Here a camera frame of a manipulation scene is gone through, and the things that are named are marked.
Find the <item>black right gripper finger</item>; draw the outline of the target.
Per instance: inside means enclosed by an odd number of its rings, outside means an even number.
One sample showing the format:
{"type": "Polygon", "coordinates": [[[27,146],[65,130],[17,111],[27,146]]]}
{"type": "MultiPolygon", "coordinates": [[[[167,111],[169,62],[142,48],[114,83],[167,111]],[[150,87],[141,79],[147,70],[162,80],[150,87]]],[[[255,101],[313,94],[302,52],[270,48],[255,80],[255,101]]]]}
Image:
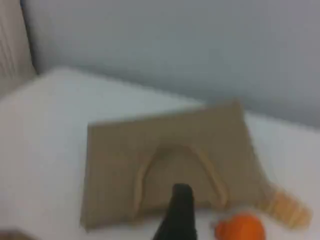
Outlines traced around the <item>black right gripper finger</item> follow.
{"type": "Polygon", "coordinates": [[[163,220],[157,228],[154,240],[196,240],[193,190],[190,185],[176,183],[163,220]]]}

